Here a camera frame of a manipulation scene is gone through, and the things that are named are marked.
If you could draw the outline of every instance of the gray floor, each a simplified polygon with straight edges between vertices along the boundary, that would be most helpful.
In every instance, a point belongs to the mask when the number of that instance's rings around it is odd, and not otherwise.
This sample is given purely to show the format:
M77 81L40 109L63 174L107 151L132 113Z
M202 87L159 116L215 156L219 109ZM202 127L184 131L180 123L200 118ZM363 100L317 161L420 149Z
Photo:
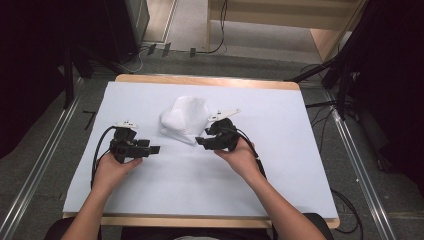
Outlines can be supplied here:
M306 66L302 63L261 60L230 56L196 56L188 53L171 52L162 58L158 50L154 55L142 56L144 67L141 74L182 74L200 76L227 76L269 80L281 80L296 76ZM135 67L137 60L129 64ZM61 142L59 143L48 169L38 186L27 211L25 212L13 239L42 239L48 227L61 218L66 191L71 182L79 159L90 135L90 128L84 130L90 115L83 111L97 111L108 81L115 76L97 67L93 79L86 80L81 100L77 106ZM309 82L316 82L318 77ZM325 100L320 88L302 85L305 103ZM64 96L56 99L45 114L34 124L20 145L8 156L0 160L0 221L3 222L14 198L31 171L38 154L55 122L61 114ZM317 109L308 110L310 118ZM424 224L424 201L416 186L403 175L385 174L378 170L375 156L359 123L347 120L351 133L360 150L367 171L376 186L378 194L388 212L398 239L424 239L421 226ZM322 123L314 132L317 143L321 136ZM330 186L345 194L358 210L364 224L365 239L379 239L373 217L364 195L356 181L355 173L348 159L339 132L333 120L325 128L322 160ZM351 229L355 224L353 215L338 199L335 199L340 213L341 228ZM119 239L119 227L105 227L104 239ZM359 233L341 235L334 231L336 239L359 239Z
M178 0L166 43L172 50L205 51L207 47L206 0ZM221 42L219 21L211 21L210 49ZM225 22L225 56L273 59L287 62L321 63L311 32L306 28Z

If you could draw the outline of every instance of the hand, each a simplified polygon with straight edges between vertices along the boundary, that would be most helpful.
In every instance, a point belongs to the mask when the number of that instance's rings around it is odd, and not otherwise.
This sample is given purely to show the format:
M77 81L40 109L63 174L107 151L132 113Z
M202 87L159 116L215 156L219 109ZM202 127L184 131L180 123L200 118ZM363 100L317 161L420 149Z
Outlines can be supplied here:
M115 159L113 154L109 152L99 161L92 191L107 198L125 178L128 172L140 165L143 159L137 158L121 164Z
M214 152L227 161L231 168L245 181L250 177L256 177L257 173L260 174L253 151L242 138L239 138L237 147L233 151L215 150Z

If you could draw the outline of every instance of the white cloth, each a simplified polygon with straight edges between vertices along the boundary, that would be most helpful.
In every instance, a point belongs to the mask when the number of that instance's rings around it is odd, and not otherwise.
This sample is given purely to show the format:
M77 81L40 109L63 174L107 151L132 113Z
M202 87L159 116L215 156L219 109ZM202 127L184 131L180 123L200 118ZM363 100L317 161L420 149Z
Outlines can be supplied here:
M164 128L160 132L178 141L195 144L208 123L210 112L205 100L198 97L179 97L174 105L162 113Z

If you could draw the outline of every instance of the wire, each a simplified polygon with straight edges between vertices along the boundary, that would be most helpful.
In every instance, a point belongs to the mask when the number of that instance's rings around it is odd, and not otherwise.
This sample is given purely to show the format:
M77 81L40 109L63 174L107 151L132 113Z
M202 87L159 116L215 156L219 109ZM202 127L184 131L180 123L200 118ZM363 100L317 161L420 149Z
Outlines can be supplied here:
M361 240L364 239L364 226L362 225L362 221L359 217L359 214L356 211L355 207L353 206L352 202L350 202L349 199L346 196L344 196L343 194L341 194L340 192L338 192L338 191L336 191L332 188L330 188L330 190L333 194L335 194L340 200L342 200L346 204L346 206L350 209L350 211L352 211L353 215L355 215L355 218L356 218L356 225L353 229L345 231L345 230L341 230L339 228L336 228L335 230L340 232L340 233L343 233L343 234L350 234L350 233L355 232L359 227L360 234L361 234L360 239Z
M320 120L318 120L316 122L314 122L315 119L317 119L319 113L323 109L325 109L328 104L331 104L330 105L331 110L328 112L327 116L324 117L324 118L321 118ZM345 102L345 104L347 104L347 106L349 106L349 107L353 107L353 103ZM316 124L318 124L319 122L324 121L324 124L323 124L323 127L322 127L322 131L321 131L321 141L320 141L320 146L319 146L319 153L321 154L322 146L323 146L323 142L324 142L325 126L327 124L328 118L330 117L331 113L334 110L337 109L336 108L337 107L337 102L329 101L329 102L311 104L310 106L314 106L314 107L323 106L321 109L318 110L318 112L315 115L314 119L311 121L312 128ZM350 234L350 233L355 232L358 229L358 227L359 227L359 229L360 229L360 239L361 240L364 239L364 228L363 228L363 225L362 225L362 221L361 221L361 218L359 217L358 212L356 211L355 207L353 206L352 202L346 196L344 196L343 194L341 194L340 192L338 192L338 191L336 191L336 190L334 190L332 188L330 188L330 190L331 190L331 192L333 194L335 194L340 200L342 200L346 204L346 206L352 211L352 213L354 214L354 216L356 218L356 225L355 225L355 227L353 229L348 230L348 231L345 231L345 230L341 230L341 229L336 228L335 230L338 231L338 232L340 232L340 233L343 233L343 234Z
M126 68L126 67L124 67L123 65L121 65L121 64L118 64L118 66L120 66L121 68L123 68L124 70L126 70L126 71L128 71L130 74L133 74L133 73L136 73L136 72L138 72L138 71L140 71L142 68L143 68L143 61L141 60L141 54L143 53L143 52L145 52L145 51L147 51L149 48L144 48L143 49L143 47L141 47L141 50L140 50L140 52L138 53L138 60L140 60L140 67L139 68L137 68L136 70L130 70L130 69L128 69L128 68Z
M319 64L319 63L309 64L309 65L304 66L302 69L300 69L299 74L302 74L303 70L305 70L306 68L311 67L311 66L321 66L322 67L322 70L321 71L324 71L325 69L328 68L328 67L322 66L322 64ZM317 74L321 78L321 80L324 80L324 78L321 76L321 71L318 72Z
M247 137L246 133L244 133L242 130L240 130L238 128L237 128L237 131L240 132L241 134L243 134L247 138L247 140L249 140L249 142L251 142L250 139Z
M255 148L253 147L252 142L249 140L249 138L247 138L247 136L243 135L244 133L243 133L243 134L241 134L241 133L239 133L238 131L235 131L235 130L230 129L230 128L221 128L221 129L222 129L222 130L225 130L225 131L229 131L229 132L235 133L235 134L237 134L239 137L243 138L243 140L244 140L244 141L246 141L247 145L249 145L250 149L252 150L252 152L253 152L253 156L254 156L256 159L259 159L259 155L258 155L258 153L256 152Z
M212 54L212 53L215 53L222 47L222 45L224 45L224 47L225 47L225 51L222 54L227 52L227 45L225 45L225 43L224 43L224 39L225 39L224 27L225 27L225 18L227 16L227 8L228 8L228 0L224 0L224 3L222 4L222 8L221 8L221 17L220 17L221 43L219 44L219 46L216 49L214 49L213 51L196 52L196 54ZM169 52L191 53L190 51L184 51L184 50L169 50Z
M321 141L320 141L320 145L319 145L319 153L321 154L322 151L322 143L324 142L324 130L325 130L325 125L327 124L327 120L330 117L331 113L334 111L334 108L331 109L331 111L327 114L327 116L325 117L325 121L324 121L324 125L322 126L322 131L321 131Z
M305 105L306 108L314 108L314 107L320 107L320 106L331 106L336 104L336 101L327 101L327 102L320 102L320 103L313 103L313 104L307 104Z
M220 18L220 23L221 23L221 43L219 44L219 46L213 50L213 51L209 51L209 52L196 52L196 53L200 53L200 54L211 54L211 53L215 53L216 51L218 51L222 44L224 43L224 26L225 26L225 18L227 16L227 8L228 8L228 0L224 0L224 4L222 4L222 8L221 8L221 18Z
M111 127L109 127L108 129L106 129L106 131L102 134L102 136L100 137L100 140L99 140L99 142L97 143L97 147L96 147L96 151L94 152L94 158L93 158L93 166L92 166L92 168L91 168L91 187L93 187L93 183L94 183L94 176L96 175L96 170L97 170L97 166L98 166L98 159L99 158L97 158L97 154L99 153L99 149L100 149L100 146L102 145L102 142L103 142L103 139L105 138L105 136L106 136L106 134L110 131L110 130L112 130L112 129L116 129L116 127L114 127L114 126L111 126Z

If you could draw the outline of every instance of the black stand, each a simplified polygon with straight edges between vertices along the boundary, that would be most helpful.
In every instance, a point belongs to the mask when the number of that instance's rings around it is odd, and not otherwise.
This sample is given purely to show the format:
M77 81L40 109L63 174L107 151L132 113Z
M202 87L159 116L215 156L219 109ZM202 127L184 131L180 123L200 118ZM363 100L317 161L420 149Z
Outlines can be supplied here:
M377 15L381 4L381 0L370 0L368 2L362 18L352 32L352 35L334 58L297 77L287 80L289 82L299 83L328 68L329 70L321 83L324 88L331 89L337 83L337 80L340 79L339 92L337 94L337 111L343 120L345 119L344 102L348 87L352 83L352 73L357 70L358 65L360 65L360 56L363 56L363 52L366 51L364 48L361 48L361 44L366 41L367 35L370 34L367 25Z
M55 35L57 35L61 45L63 46L66 94L65 105L63 108L67 109L74 99L74 80L72 71L73 66L75 66L80 76L84 78L91 78L94 73L88 59L93 59L99 62L116 74L122 74L123 71L116 65L98 56L90 49L78 44L67 28L63 18L59 16L59 11L57 10L54 2L46 1L42 4L44 4L44 13L52 24L52 30L54 31Z
M94 52L76 44L67 43L64 54L64 70L65 70L65 105L63 109L67 109L74 99L74 75L72 66L74 65L81 77L91 78L93 76L93 68L88 59L94 59L103 66L107 67L116 74L122 74L123 71L113 65L111 62L99 57Z

